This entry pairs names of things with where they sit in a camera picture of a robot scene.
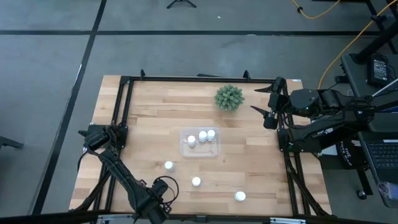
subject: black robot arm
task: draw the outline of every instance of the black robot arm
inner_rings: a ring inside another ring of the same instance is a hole
[[[281,93],[283,88],[287,89],[286,81],[278,77],[270,87],[256,90],[270,93],[270,112],[252,107],[264,116],[265,128],[277,129],[280,122],[289,127],[279,130],[279,134],[289,142],[286,146],[289,151],[294,152],[319,152],[358,131],[368,130],[368,124],[376,113],[398,106],[398,92],[377,97],[354,97],[336,90],[302,89],[289,96],[287,91]],[[292,115],[315,119],[316,122],[305,126],[289,124]],[[326,133],[329,128],[334,131]]]
[[[98,156],[108,170],[120,182],[127,192],[130,206],[139,216],[147,217],[152,224],[163,223],[171,211],[170,204],[163,203],[162,195],[168,185],[161,179],[156,179],[151,188],[146,187],[143,180],[137,180],[123,164],[115,150],[118,128],[114,124],[99,129],[86,136],[84,146],[87,152]],[[97,153],[101,146],[105,150]]]

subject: tripod leg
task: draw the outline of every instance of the tripod leg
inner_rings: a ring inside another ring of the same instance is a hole
[[[174,3],[176,3],[178,0],[174,0],[173,2],[171,2],[167,7],[166,7],[166,9],[170,9],[173,5],[174,5]]]
[[[13,140],[5,138],[5,137],[0,137],[0,144],[1,144],[1,146],[11,146],[14,148],[19,148],[19,149],[24,146],[22,143],[13,141]]]
[[[187,3],[189,3],[192,7],[197,7],[194,3],[192,3],[191,1],[189,1],[189,0],[185,0]]]

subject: clear plastic container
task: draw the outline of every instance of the clear plastic container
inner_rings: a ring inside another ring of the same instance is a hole
[[[398,200],[398,185],[381,182],[377,185],[381,195],[387,197],[390,200]]]
[[[199,141],[199,133],[201,131],[208,132],[213,130],[216,135],[212,141]],[[194,136],[196,139],[195,146],[188,145],[188,137]],[[184,128],[180,133],[180,152],[185,157],[216,157],[221,152],[220,130],[216,127],[208,128]]]

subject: small white cup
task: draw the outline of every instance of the small white cup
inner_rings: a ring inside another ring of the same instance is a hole
[[[192,179],[192,185],[195,186],[195,187],[199,187],[200,182],[201,182],[201,180],[200,180],[199,177],[194,177],[194,178]]]
[[[246,194],[244,192],[236,192],[235,193],[235,200],[239,202],[243,202],[246,199]]]
[[[216,132],[214,130],[209,130],[207,132],[207,141],[213,141],[216,136]]]
[[[197,140],[195,139],[194,136],[189,136],[188,137],[188,145],[189,146],[193,147],[193,146],[195,146],[196,143],[197,143]]]
[[[174,163],[172,161],[167,161],[164,163],[164,168],[167,171],[172,172],[174,170]]]
[[[199,133],[199,141],[200,141],[200,142],[205,142],[205,141],[207,141],[207,133],[206,133],[206,131],[201,131],[201,132]]]

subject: desk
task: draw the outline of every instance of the desk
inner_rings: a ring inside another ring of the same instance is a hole
[[[389,65],[393,66],[395,71],[398,72],[398,55],[387,55],[386,57],[388,58]],[[355,96],[372,95],[380,90],[380,88],[368,85],[366,83],[368,74],[367,64],[359,65],[355,63],[350,55],[342,57],[341,62]],[[385,113],[382,116],[376,116],[369,124],[369,127],[372,129],[372,131],[394,132],[398,127],[397,115]]]
[[[120,76],[104,76],[93,115],[95,124],[109,124]],[[301,82],[287,80],[289,92],[302,88]],[[262,127],[262,115],[250,105],[266,108],[269,94],[255,92],[260,83],[232,83],[243,89],[246,98],[236,112],[222,112],[214,95],[227,83],[135,81],[127,125],[129,134],[121,159],[137,179],[147,183],[166,175],[165,161],[174,161],[180,195],[171,214],[291,216],[291,204],[284,159],[276,131]],[[296,117],[295,123],[309,120]],[[214,158],[186,158],[180,154],[180,130],[186,127],[216,126],[221,133],[221,154]],[[301,153],[305,183],[322,208],[331,213],[319,161]],[[97,157],[83,158],[70,208],[79,206],[98,182],[101,163]],[[202,184],[192,187],[192,177]],[[237,202],[234,193],[242,190],[246,200]],[[100,208],[104,207],[107,186]],[[298,207],[303,213],[300,191]],[[164,195],[168,200],[170,192]],[[114,189],[112,212],[132,212],[127,193],[119,183]]]
[[[387,55],[389,64],[395,68],[397,71],[398,69],[398,55]],[[380,90],[380,88],[368,85],[366,83],[367,79],[367,74],[368,74],[368,65],[359,65],[353,61],[350,55],[346,55],[341,58],[341,62],[343,64],[343,68],[345,70],[346,76],[348,77],[349,84],[351,85],[353,89],[353,93],[355,96],[366,96],[366,95],[372,95],[373,93],[377,92]],[[374,130],[383,130],[383,131],[389,131],[389,132],[396,132],[397,127],[398,127],[398,119],[397,119],[397,114],[392,114],[392,113],[385,113],[380,117],[375,116],[374,120],[372,123],[369,124],[369,127]],[[368,133],[358,133],[358,138],[361,141],[362,145],[365,145],[365,140],[369,139],[369,134]],[[373,162],[371,160],[371,156],[369,154],[369,151],[366,150],[364,147],[364,153],[366,156],[366,159],[368,160],[368,164],[371,167],[372,175],[376,181],[376,183],[379,183],[380,180],[377,176],[377,172],[372,166]],[[391,202],[388,200],[386,197],[382,197],[382,200],[384,204],[387,207],[398,207],[398,202]]]

